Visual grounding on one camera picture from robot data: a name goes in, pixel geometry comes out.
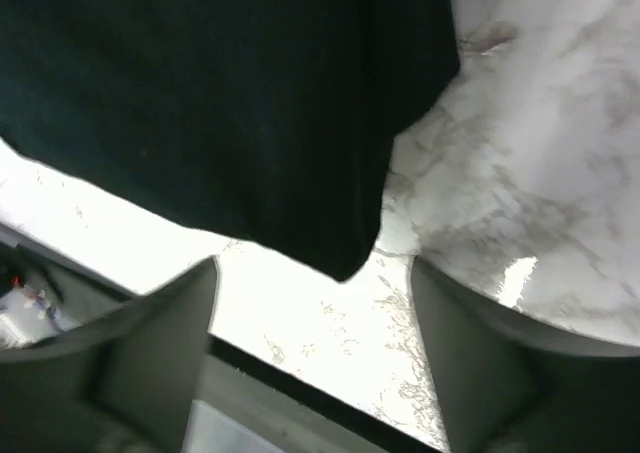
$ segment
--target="black object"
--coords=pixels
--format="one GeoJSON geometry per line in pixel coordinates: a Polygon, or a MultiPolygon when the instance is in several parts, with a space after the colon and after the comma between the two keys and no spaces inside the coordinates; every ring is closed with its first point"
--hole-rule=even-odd
{"type": "Polygon", "coordinates": [[[0,451],[181,451],[217,286],[214,260],[134,297],[25,238],[13,248],[64,283],[65,301],[92,321],[0,351],[0,451]]]}
{"type": "Polygon", "coordinates": [[[419,259],[411,281],[452,453],[640,451],[640,348],[541,323],[419,259]]]}
{"type": "Polygon", "coordinates": [[[338,280],[393,138],[458,71],[450,0],[0,0],[0,135],[338,280]]]}

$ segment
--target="folded cloth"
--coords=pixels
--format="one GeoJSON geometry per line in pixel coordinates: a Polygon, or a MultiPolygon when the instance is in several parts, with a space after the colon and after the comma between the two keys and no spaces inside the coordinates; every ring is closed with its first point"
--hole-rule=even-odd
{"type": "Polygon", "coordinates": [[[19,153],[337,280],[373,248],[394,136],[459,68],[450,0],[0,0],[0,15],[0,135],[19,153]]]}

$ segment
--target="white marble table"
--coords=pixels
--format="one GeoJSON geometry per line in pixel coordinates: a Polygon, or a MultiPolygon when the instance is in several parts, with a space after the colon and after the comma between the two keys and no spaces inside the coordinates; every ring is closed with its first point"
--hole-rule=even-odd
{"type": "Polygon", "coordinates": [[[463,74],[398,139],[376,251],[347,284],[1,144],[0,220],[139,293],[219,255],[217,335],[445,448],[415,255],[524,314],[640,345],[640,0],[456,0],[456,16],[463,74]]]}

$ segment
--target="marble countertop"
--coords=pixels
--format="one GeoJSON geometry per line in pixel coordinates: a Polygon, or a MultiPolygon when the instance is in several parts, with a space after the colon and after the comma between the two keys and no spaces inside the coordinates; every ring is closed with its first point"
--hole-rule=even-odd
{"type": "Polygon", "coordinates": [[[446,449],[414,256],[524,314],[640,345],[640,0],[455,4],[463,72],[398,138],[378,244],[346,284],[2,144],[0,221],[139,293],[218,255],[217,335],[446,449]]]}

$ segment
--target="dark green cloth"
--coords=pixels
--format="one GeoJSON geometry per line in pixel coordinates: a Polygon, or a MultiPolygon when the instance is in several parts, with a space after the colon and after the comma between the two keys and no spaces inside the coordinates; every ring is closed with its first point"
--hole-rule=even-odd
{"type": "Polygon", "coordinates": [[[337,280],[459,67],[450,0],[0,0],[0,40],[18,152],[337,280]]]}

